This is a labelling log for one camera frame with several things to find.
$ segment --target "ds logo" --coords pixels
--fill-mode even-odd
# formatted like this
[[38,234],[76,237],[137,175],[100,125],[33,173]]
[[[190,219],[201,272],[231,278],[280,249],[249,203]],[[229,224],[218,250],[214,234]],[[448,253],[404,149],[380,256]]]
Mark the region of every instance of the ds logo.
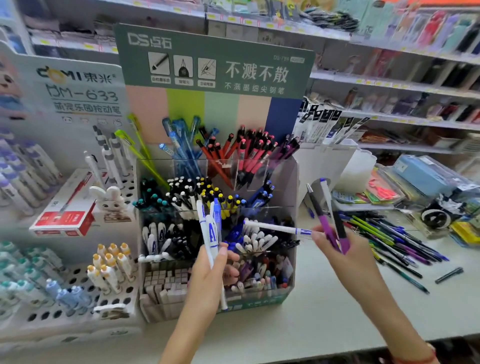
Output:
[[147,34],[127,33],[128,43],[132,46],[172,49],[172,39],[162,36],[149,37]]

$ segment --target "cardboard box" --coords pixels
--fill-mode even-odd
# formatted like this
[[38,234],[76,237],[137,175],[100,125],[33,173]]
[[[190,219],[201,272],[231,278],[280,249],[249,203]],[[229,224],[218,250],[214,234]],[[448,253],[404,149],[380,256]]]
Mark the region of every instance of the cardboard box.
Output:
[[37,237],[85,236],[94,221],[94,182],[89,169],[75,170],[29,230]]

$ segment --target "white table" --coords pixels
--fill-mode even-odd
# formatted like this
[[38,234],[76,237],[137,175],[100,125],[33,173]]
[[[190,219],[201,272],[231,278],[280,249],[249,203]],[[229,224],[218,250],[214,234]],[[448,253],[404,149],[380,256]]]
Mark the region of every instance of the white table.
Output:
[[[303,206],[299,216],[299,227],[316,225]],[[415,230],[402,216],[392,216],[391,221]],[[418,231],[411,233],[421,238]],[[393,296],[426,340],[480,333],[480,252],[461,248],[450,238],[430,245],[451,259],[420,269],[424,275],[420,281],[431,294],[382,267]],[[440,285],[433,282],[455,267],[463,267],[465,273]],[[15,354],[2,363],[156,364],[175,323],[148,325],[144,337]],[[325,257],[312,241],[305,240],[298,248],[296,287],[285,302],[218,315],[193,363],[269,363],[381,346],[381,336],[341,286]]]

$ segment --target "color stripe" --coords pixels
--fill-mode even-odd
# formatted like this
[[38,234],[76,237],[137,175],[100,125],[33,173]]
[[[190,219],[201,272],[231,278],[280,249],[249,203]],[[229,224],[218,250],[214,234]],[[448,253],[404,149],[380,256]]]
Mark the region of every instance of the color stripe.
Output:
[[296,98],[272,97],[265,130],[275,135],[276,141],[292,133],[301,102],[301,99]]
[[142,127],[146,143],[169,143],[162,119],[168,116],[166,89],[159,87],[126,86],[132,112]]
[[205,92],[167,89],[168,116],[171,120],[183,118],[188,127],[192,125],[194,116],[199,116],[204,121]]
[[237,127],[245,125],[245,129],[265,129],[271,97],[240,95]]
[[239,98],[240,95],[205,92],[205,127],[208,132],[212,128],[220,131],[216,138],[221,145],[227,140],[228,134],[237,135]]

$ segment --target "hand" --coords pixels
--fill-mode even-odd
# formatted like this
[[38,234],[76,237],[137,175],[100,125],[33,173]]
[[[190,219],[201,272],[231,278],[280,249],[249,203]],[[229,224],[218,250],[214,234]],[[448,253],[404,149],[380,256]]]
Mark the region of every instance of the hand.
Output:
[[350,229],[345,230],[350,240],[350,249],[345,255],[330,245],[321,225],[313,228],[312,238],[327,257],[342,285],[364,310],[372,309],[375,305],[395,303],[378,270],[368,240]]
[[240,256],[227,250],[227,246],[226,243],[220,243],[220,250],[213,268],[210,269],[205,245],[202,245],[193,265],[187,299],[179,324],[185,324],[201,335],[205,333],[218,310],[222,285],[235,284],[240,275],[237,269],[227,264],[228,259],[238,261]]

